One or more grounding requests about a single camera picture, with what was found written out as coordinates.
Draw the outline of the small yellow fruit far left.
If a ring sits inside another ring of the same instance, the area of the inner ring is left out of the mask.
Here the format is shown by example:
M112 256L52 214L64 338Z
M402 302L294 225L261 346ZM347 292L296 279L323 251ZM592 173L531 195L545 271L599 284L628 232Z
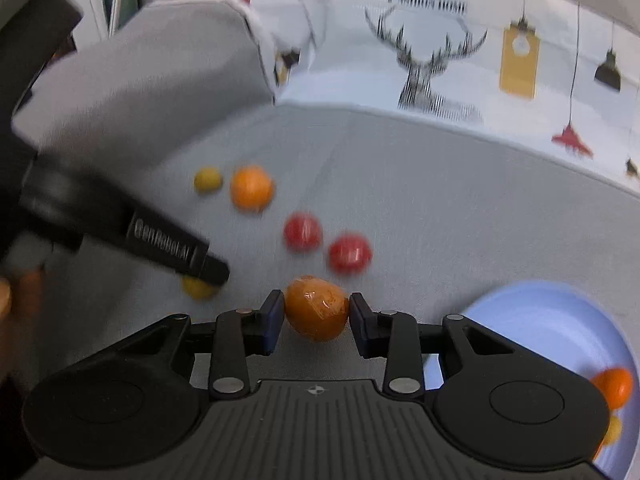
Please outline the small yellow fruit far left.
M224 176L217 167L203 167L195 174L193 185L198 194L217 192L224 185Z

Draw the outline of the red fruit left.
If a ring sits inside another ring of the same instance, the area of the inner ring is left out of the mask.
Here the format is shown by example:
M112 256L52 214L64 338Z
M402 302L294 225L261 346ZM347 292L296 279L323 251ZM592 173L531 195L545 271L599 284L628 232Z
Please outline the red fruit left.
M322 226L314 214L296 211L285 222L283 238L292 252L312 252L322 245Z

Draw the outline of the red fruit right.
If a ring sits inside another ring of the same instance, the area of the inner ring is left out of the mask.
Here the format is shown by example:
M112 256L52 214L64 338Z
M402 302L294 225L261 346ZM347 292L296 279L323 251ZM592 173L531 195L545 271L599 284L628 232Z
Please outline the red fruit right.
M361 273L367 269L372 257L372 247L367 237L355 232L341 234L328 249L329 267L338 274Z

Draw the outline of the light blue plate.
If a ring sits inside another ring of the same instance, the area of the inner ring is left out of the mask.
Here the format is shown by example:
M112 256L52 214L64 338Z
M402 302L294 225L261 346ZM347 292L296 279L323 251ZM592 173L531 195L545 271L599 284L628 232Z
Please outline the light blue plate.
M596 466L611 479L629 479L639 442L639 367L621 328L597 301L563 283L525 281L498 287L461 314L517 344L592 379L610 368L631 374L634 390L616 411L622 434Z

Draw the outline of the deer print sofa cloth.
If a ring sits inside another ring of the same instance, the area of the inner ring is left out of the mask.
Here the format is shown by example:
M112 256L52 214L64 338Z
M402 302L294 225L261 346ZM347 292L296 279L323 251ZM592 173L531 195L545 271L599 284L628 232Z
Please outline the deer print sofa cloth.
M362 108L639 186L639 35L575 0L233 0L282 103Z

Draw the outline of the grey sofa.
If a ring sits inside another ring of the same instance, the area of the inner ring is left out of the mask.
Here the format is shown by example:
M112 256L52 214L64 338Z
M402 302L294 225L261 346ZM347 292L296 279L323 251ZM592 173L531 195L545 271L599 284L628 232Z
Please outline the grey sofa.
M591 4L639 35L639 0ZM639 187L630 190L531 151L427 122L276 98L267 48L233 0L155 0L119 32L53 63L14 116L38 151L104 177L228 263L215 296L193 300L177 272L95 240L68 252L31 235L9 267L43 270L25 321L1 339L35 384L171 313L195 322L255 309L312 275L361 292L376 310L423 323L505 284L554 281L590 298L639 342ZM236 208L236 170L276 185L261 212ZM198 194L217 167L224 185ZM314 214L322 245L292 252L288 217ZM341 234L367 237L361 273L328 263Z

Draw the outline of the red fruit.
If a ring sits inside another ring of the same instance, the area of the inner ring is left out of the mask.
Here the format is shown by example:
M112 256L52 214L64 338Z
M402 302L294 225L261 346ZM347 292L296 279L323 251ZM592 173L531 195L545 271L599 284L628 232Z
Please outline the red fruit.
M312 252L322 245L322 226L314 214L296 211L285 222L283 238L292 252Z
M361 273L367 269L372 257L372 247L367 237L355 232L341 234L328 249L329 267L338 274Z

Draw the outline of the orange fruit front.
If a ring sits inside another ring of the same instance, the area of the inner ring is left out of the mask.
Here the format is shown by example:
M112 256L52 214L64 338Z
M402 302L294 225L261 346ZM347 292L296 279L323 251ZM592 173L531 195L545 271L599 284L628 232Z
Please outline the orange fruit front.
M340 286L305 275L288 284L284 312L300 336L327 342L340 336L345 328L348 298Z

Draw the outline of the orange fruit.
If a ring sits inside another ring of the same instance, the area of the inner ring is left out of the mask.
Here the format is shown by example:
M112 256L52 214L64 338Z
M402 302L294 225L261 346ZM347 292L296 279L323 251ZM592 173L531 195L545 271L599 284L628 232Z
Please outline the orange fruit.
M300 336L327 342L340 336L345 328L348 298L340 286L305 275L288 284L284 312Z
M623 367L612 367L602 370L591 379L611 411L626 405L634 391L634 378L629 370Z
M271 203L276 185L273 178L261 166L244 166L233 174L230 196L233 205L245 212L258 212Z

